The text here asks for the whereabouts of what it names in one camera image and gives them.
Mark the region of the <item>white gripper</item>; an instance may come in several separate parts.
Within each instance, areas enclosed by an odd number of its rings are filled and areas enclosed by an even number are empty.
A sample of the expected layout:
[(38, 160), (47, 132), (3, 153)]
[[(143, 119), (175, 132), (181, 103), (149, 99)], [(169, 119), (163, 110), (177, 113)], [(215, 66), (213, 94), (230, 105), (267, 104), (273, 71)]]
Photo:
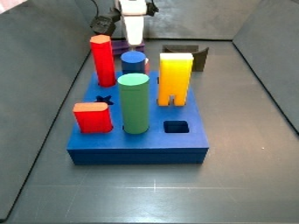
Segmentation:
[(126, 39), (131, 46), (143, 42), (146, 0), (118, 0), (121, 15), (126, 26)]

